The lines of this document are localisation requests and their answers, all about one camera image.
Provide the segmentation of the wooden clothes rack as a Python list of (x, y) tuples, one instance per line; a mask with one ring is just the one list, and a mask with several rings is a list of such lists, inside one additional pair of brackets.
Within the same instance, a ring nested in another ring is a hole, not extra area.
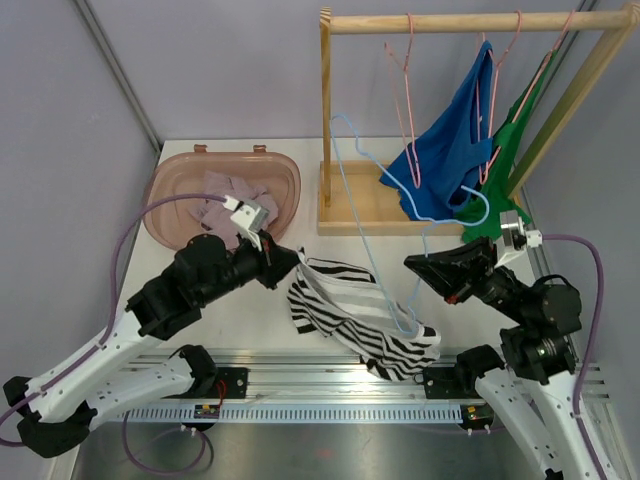
[[(539, 12), (522, 15), (522, 32), (561, 32), (569, 13)], [(515, 32), (515, 13), (427, 14), (413, 17), (415, 34)], [(618, 11), (576, 12), (569, 31), (598, 31), (601, 36), (565, 92), (509, 176), (508, 194), (514, 198), (588, 97), (612, 60), (639, 26), (639, 5), (625, 4)], [(406, 15), (335, 16), (325, 7), (320, 13), (322, 151), (319, 177), (317, 231), (324, 236), (358, 234), (336, 154), (329, 135), (331, 114), (331, 39), (337, 35), (409, 33)], [(425, 223), (411, 221), (392, 191), (378, 181), (380, 170), (369, 160), (344, 165), (350, 189), (367, 235), (413, 236)]]

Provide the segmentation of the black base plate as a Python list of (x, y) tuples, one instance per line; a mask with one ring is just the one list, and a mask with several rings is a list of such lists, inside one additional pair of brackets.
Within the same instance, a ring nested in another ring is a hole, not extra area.
[(204, 393), (186, 392), (169, 396), (169, 399), (245, 399), (249, 380), (249, 369), (245, 367), (220, 367), (214, 384)]
[(422, 377), (427, 399), (452, 400), (467, 397), (454, 367), (425, 368)]

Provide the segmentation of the aluminium mounting rail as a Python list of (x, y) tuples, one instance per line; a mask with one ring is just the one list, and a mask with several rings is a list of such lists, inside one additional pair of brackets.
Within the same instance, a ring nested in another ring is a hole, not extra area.
[(208, 352), (220, 367), (248, 370), (249, 402), (406, 404), (426, 400), (420, 376), (400, 382), (383, 380), (350, 353), (214, 348)]

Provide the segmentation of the blue wire hanger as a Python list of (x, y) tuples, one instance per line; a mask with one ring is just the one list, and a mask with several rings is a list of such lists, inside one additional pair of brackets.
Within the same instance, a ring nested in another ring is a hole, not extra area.
[(355, 204), (355, 200), (354, 200), (353, 195), (352, 195), (352, 191), (350, 189), (349, 181), (347, 180), (347, 176), (346, 176), (346, 173), (345, 173), (345, 170), (344, 170), (344, 163), (343, 163), (343, 160), (341, 158), (340, 150), (339, 150), (338, 145), (337, 145), (336, 136), (335, 136), (334, 131), (333, 131), (333, 122), (335, 120), (337, 120), (337, 119), (343, 120), (347, 124), (347, 126), (349, 127), (351, 132), (353, 133), (353, 135), (354, 135), (354, 147), (355, 147), (356, 152), (360, 156), (366, 157), (368, 160), (373, 162), (382, 171), (382, 173), (385, 176), (387, 176), (396, 186), (398, 186), (401, 189), (401, 191), (404, 192), (407, 195), (407, 197), (408, 197), (408, 199), (410, 201), (411, 207), (412, 207), (414, 213), (416, 214), (416, 216), (420, 220), (425, 220), (425, 221), (427, 221), (429, 223), (429, 225), (423, 227), (421, 232), (420, 232), (420, 236), (421, 236), (422, 243), (423, 243), (423, 250), (424, 250), (423, 254), (419, 256), (420, 259), (427, 258), (428, 254), (429, 254), (429, 247), (428, 247), (428, 242), (427, 242), (427, 238), (426, 238), (426, 233), (429, 230), (434, 229), (436, 226), (448, 225), (448, 224), (459, 225), (459, 226), (463, 226), (463, 227), (474, 227), (474, 226), (481, 225), (487, 220), (487, 218), (489, 216), (489, 213), (491, 211), (490, 203), (488, 201), (488, 198), (484, 194), (482, 194), (480, 191), (475, 190), (475, 189), (473, 189), (471, 187), (468, 187), (466, 185), (462, 185), (461, 189), (463, 191), (469, 193), (470, 195), (473, 195), (473, 196), (477, 197), (484, 204), (484, 207), (485, 207), (484, 213), (483, 213), (483, 216), (479, 220), (477, 220), (475, 222), (464, 222), (464, 221), (456, 220), (454, 218), (443, 219), (443, 220), (435, 220), (435, 219), (433, 219), (431, 217), (421, 216), (419, 214), (418, 210), (417, 210), (417, 206), (416, 206), (415, 200), (414, 200), (412, 194), (409, 192), (409, 190), (405, 186), (403, 186), (397, 180), (397, 178), (395, 176), (393, 176), (387, 170), (387, 168), (382, 165), (382, 163), (380, 161), (378, 161), (372, 154), (370, 154), (369, 152), (363, 150), (360, 147), (360, 137), (359, 137), (358, 130), (353, 126), (353, 124), (350, 121), (350, 119), (345, 114), (338, 113), (338, 114), (333, 115), (331, 117), (331, 119), (329, 120), (329, 135), (330, 135), (331, 143), (333, 145), (333, 148), (334, 148), (334, 151), (335, 151), (335, 154), (336, 154), (336, 159), (337, 159), (337, 162), (338, 162), (339, 170), (340, 170), (340, 173), (341, 173), (341, 176), (342, 176), (342, 180), (343, 180), (343, 184), (344, 184), (344, 187), (345, 187), (346, 195), (347, 195), (347, 198), (348, 198), (349, 206), (350, 206), (351, 212), (352, 212), (352, 214), (354, 216), (354, 219), (355, 219), (356, 227), (357, 227), (359, 235), (360, 235), (360, 237), (362, 239), (362, 242), (363, 242), (365, 251), (367, 253), (367, 256), (369, 258), (370, 264), (373, 267), (374, 278), (379, 282), (381, 291), (383, 293), (385, 302), (387, 304), (387, 309), (388, 309), (388, 311), (389, 311), (389, 313), (391, 315), (391, 318), (395, 322), (397, 330), (399, 332), (401, 332), (402, 334), (405, 334), (405, 335), (416, 333), (417, 329), (421, 325), (421, 323), (417, 320), (417, 314), (416, 314), (415, 310), (413, 309), (412, 304), (413, 304), (413, 301), (417, 297), (417, 293), (419, 291), (420, 281), (419, 280), (416, 281), (416, 283), (414, 285), (413, 293), (408, 299), (407, 307), (408, 307), (408, 311), (409, 311), (409, 319), (405, 321), (406, 325), (408, 326), (408, 328), (405, 329), (405, 328), (402, 327), (401, 321), (398, 319), (398, 316), (397, 316), (397, 313), (400, 311), (399, 304), (397, 302), (391, 300), (386, 288), (384, 287), (383, 282), (381, 281), (379, 270), (378, 270), (376, 262), (375, 262), (375, 257), (373, 256), (373, 253), (371, 252), (371, 249), (370, 249), (370, 246), (369, 246), (369, 243), (368, 243), (368, 239), (367, 239), (367, 236), (365, 234), (365, 231), (364, 231), (364, 228), (363, 228), (360, 216), (359, 216), (359, 212), (358, 212), (358, 209), (357, 209), (356, 204)]

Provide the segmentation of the mauve pink tank top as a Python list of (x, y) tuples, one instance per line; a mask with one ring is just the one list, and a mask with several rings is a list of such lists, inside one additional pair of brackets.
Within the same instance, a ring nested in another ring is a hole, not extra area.
[[(264, 185), (252, 186), (243, 178), (207, 171), (203, 180), (203, 192), (224, 197), (229, 195), (241, 201), (254, 201), (269, 212), (264, 227), (273, 223), (279, 215), (279, 208)], [(205, 199), (190, 208), (191, 216), (206, 232), (221, 238), (228, 250), (239, 245), (237, 229), (230, 219), (231, 212), (217, 201)]]

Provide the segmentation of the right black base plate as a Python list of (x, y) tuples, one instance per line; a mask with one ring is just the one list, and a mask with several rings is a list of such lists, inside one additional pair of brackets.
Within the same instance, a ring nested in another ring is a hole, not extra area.
[(422, 377), (427, 399), (452, 400), (467, 397), (454, 367), (425, 368)]

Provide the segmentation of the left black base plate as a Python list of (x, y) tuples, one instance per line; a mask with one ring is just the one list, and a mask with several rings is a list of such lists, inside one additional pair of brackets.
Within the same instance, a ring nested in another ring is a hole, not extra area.
[(186, 392), (169, 396), (169, 399), (245, 399), (249, 380), (249, 369), (245, 367), (220, 367), (214, 384), (204, 393)]

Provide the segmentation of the blue tank top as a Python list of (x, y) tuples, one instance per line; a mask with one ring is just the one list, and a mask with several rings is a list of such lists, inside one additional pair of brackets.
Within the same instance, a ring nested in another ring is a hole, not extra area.
[(412, 221), (451, 219), (477, 198), (470, 191), (492, 153), (492, 54), (483, 42), (449, 106), (380, 176)]

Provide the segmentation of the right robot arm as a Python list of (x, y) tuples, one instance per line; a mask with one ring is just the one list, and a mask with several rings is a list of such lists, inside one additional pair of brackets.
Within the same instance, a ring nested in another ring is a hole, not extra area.
[(541, 245), (538, 231), (482, 237), (462, 247), (411, 255), (404, 264), (446, 303), (471, 297), (515, 322), (500, 332), (498, 349), (481, 345), (456, 357), (456, 389), (479, 395), (543, 479), (614, 479), (593, 423), (583, 411), (585, 365), (568, 343), (582, 327), (579, 291), (548, 275), (531, 285), (506, 264)]

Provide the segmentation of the green tank top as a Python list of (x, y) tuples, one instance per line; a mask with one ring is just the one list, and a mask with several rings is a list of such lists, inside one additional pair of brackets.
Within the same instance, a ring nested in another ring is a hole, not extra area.
[[(552, 64), (548, 67), (542, 83)], [(511, 106), (505, 121), (493, 136), (492, 156), (494, 156), (494, 162), (490, 169), (488, 181), (480, 187), (480, 192), (488, 198), (491, 211), (483, 224), (474, 227), (464, 227), (462, 234), (462, 241), (464, 243), (471, 243), (479, 237), (490, 237), (492, 240), (498, 239), (501, 236), (501, 212), (516, 210), (525, 224), (531, 222), (530, 217), (509, 197), (508, 180), (516, 153), (520, 147), (520, 142), (529, 123), (533, 106), (540, 93), (541, 87), (542, 85), (537, 86), (534, 95), (529, 99), (529, 103), (523, 110), (518, 121), (512, 124), (511, 118), (517, 109), (516, 102), (524, 95), (526, 88), (523, 90), (520, 97)]]

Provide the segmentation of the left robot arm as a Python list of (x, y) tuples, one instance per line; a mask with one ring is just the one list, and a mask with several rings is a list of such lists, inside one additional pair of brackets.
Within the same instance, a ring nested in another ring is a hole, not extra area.
[(300, 262), (299, 254), (262, 231), (234, 251), (213, 235), (199, 235), (177, 251), (106, 327), (68, 359), (34, 378), (15, 376), (3, 391), (21, 418), (17, 446), (43, 458), (80, 445), (113, 417), (165, 397), (208, 396), (218, 369), (206, 349), (185, 345), (148, 372), (116, 378), (129, 361), (171, 339), (202, 317), (203, 309), (251, 281), (274, 289)]

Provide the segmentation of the black white striped tank top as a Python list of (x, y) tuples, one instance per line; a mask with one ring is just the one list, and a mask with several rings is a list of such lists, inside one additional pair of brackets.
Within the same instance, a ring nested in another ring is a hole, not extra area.
[(439, 332), (389, 302), (373, 272), (309, 257), (304, 250), (298, 255), (287, 291), (298, 334), (317, 333), (339, 343), (387, 381), (408, 380), (440, 359)]

